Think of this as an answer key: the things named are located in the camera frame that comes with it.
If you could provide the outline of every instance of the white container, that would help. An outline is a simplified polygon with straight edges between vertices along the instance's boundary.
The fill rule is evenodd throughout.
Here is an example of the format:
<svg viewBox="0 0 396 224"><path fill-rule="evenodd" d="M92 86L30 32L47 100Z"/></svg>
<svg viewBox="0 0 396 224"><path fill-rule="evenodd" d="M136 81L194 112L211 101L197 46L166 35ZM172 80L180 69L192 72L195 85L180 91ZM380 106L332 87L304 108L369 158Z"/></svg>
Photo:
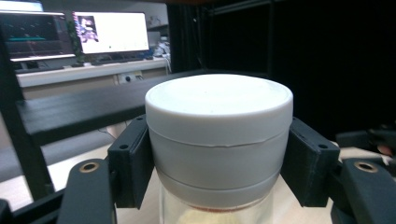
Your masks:
<svg viewBox="0 0 396 224"><path fill-rule="evenodd" d="M191 207L233 211L262 200L275 184L292 93L257 77L184 77L149 90L146 114L166 190Z"/></svg>

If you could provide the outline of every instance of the desk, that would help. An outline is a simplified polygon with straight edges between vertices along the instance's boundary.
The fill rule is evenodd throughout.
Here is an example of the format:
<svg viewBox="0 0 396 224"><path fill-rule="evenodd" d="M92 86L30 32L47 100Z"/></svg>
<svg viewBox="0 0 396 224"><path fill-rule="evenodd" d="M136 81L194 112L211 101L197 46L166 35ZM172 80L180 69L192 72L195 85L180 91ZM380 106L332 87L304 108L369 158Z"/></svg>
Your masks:
<svg viewBox="0 0 396 224"><path fill-rule="evenodd" d="M81 80L92 77L112 76L125 72L164 68L167 61L164 58L144 60L129 63L109 63L97 66L70 67L62 70L37 72L17 75L22 88Z"/></svg>

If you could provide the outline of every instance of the screw hole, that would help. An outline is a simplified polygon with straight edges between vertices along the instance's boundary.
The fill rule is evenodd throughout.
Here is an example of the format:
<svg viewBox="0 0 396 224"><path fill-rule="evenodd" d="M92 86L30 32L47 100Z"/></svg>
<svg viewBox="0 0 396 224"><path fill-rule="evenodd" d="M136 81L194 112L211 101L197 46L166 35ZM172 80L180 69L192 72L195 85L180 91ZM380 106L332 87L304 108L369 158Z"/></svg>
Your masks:
<svg viewBox="0 0 396 224"><path fill-rule="evenodd" d="M90 173L95 171L97 168L99 168L99 164L97 162L88 162L79 167L79 171L82 173Z"/></svg>
<svg viewBox="0 0 396 224"><path fill-rule="evenodd" d="M378 168L376 168L374 165L368 163L368 162L364 162L364 161L356 161L355 162L355 166L364 171L364 172L368 172L368 173L376 173L378 172Z"/></svg>
<svg viewBox="0 0 396 224"><path fill-rule="evenodd" d="M127 149L128 148L128 145L121 145L120 146L120 149Z"/></svg>

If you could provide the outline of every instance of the electronic equipment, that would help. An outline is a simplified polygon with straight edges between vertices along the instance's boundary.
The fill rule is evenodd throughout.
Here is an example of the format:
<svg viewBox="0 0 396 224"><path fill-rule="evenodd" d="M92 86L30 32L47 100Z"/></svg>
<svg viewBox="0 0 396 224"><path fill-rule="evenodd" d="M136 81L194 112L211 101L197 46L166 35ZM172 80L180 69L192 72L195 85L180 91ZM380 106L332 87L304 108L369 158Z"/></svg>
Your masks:
<svg viewBox="0 0 396 224"><path fill-rule="evenodd" d="M143 12L73 12L76 33L84 54L149 50Z"/></svg>
<svg viewBox="0 0 396 224"><path fill-rule="evenodd" d="M0 11L0 28L12 62L75 57L63 13Z"/></svg>

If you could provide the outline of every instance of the white lid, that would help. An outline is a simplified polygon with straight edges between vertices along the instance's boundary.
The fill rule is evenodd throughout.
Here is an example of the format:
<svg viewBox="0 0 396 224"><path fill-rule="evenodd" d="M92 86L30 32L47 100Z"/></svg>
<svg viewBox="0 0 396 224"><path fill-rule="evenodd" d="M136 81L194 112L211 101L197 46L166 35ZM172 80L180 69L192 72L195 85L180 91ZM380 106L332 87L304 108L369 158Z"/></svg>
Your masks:
<svg viewBox="0 0 396 224"><path fill-rule="evenodd" d="M146 95L148 126L181 143L237 146L265 141L288 129L292 93L274 81L239 75L183 77Z"/></svg>

